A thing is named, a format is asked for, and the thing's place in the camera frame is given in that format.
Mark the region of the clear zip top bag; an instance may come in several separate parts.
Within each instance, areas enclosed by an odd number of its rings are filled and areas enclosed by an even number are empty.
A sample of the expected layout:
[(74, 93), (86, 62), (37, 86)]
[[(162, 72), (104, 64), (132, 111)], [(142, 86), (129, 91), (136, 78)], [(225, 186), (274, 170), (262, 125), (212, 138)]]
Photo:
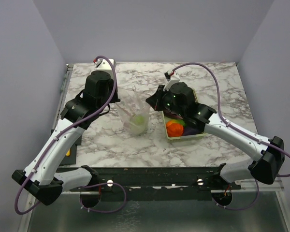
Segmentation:
[(147, 104), (145, 100), (149, 97), (149, 94), (136, 91), (135, 87), (133, 87), (132, 89), (118, 88), (118, 95), (121, 99), (121, 102), (116, 103), (115, 107), (120, 120), (123, 123), (124, 129), (130, 133), (128, 129), (129, 119), (134, 115), (141, 114), (145, 118), (146, 129), (143, 132), (145, 133), (148, 127), (150, 110), (150, 105)]

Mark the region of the green toy cabbage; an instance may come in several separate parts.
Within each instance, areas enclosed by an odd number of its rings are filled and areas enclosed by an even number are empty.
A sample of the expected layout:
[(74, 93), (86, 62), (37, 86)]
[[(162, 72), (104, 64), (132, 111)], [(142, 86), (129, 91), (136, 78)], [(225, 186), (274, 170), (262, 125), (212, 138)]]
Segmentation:
[(139, 135), (143, 133), (146, 129), (144, 116), (138, 114), (131, 117), (128, 121), (128, 129), (133, 135)]

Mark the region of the green perforated plastic basket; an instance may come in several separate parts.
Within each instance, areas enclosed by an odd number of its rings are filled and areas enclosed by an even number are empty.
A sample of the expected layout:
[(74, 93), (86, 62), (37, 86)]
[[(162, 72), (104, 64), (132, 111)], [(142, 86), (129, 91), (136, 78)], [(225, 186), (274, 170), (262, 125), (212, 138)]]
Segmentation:
[[(176, 103), (179, 106), (179, 111), (172, 112), (172, 113), (179, 115), (179, 116), (182, 116), (182, 118), (183, 118), (182, 120), (184, 121), (185, 111), (187, 109), (189, 109), (189, 107), (195, 106), (195, 104), (198, 103), (198, 99), (196, 97), (195, 90), (190, 88), (190, 87), (177, 87), (176, 89), (177, 89), (177, 91), (176, 91), (176, 98), (177, 98)], [(168, 121), (175, 120), (172, 118), (165, 117), (164, 113), (163, 113), (163, 118), (164, 118), (165, 125)], [(166, 132), (167, 139), (171, 143), (184, 141), (184, 140), (199, 140), (199, 139), (202, 139), (206, 135), (203, 131), (201, 131), (202, 134), (197, 134), (197, 135), (169, 137), (167, 134), (166, 126), (165, 126), (165, 132)]]

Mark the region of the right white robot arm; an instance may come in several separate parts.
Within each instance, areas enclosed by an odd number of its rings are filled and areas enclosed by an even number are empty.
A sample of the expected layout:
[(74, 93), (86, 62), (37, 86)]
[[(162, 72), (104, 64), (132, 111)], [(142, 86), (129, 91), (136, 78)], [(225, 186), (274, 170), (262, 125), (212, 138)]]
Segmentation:
[(273, 184), (285, 160), (283, 140), (277, 136), (269, 139), (243, 128), (235, 130), (224, 123), (215, 109), (198, 103), (194, 90), (184, 82), (173, 84), (169, 90), (158, 86), (157, 91), (146, 99), (155, 111), (164, 111), (183, 119), (186, 125), (219, 137), (249, 156), (249, 159), (233, 164), (222, 164), (212, 177), (213, 185), (225, 188), (237, 180), (254, 178), (261, 183)]

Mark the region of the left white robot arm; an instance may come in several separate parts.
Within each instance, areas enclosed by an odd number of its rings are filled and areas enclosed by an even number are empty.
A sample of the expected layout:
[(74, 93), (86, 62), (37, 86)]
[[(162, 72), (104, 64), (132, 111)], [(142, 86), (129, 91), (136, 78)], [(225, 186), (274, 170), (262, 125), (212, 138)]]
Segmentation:
[(66, 103), (55, 129), (37, 157), (12, 179), (44, 205), (52, 204), (63, 191), (77, 187), (93, 190), (96, 172), (88, 166), (57, 173), (68, 150), (82, 136), (101, 111), (118, 102), (115, 71), (93, 71), (85, 88)]

